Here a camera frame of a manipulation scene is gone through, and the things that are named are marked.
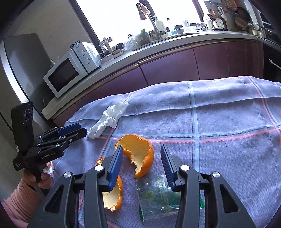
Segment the left hand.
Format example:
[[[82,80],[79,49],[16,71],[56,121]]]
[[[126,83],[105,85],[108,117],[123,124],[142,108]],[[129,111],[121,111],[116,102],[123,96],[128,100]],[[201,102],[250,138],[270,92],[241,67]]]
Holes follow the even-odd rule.
[[[22,179],[29,187],[34,187],[34,184],[37,184],[39,188],[50,189],[53,185],[53,177],[49,173],[42,172],[41,180],[39,183],[36,181],[36,177],[29,171],[24,169],[22,173]]]

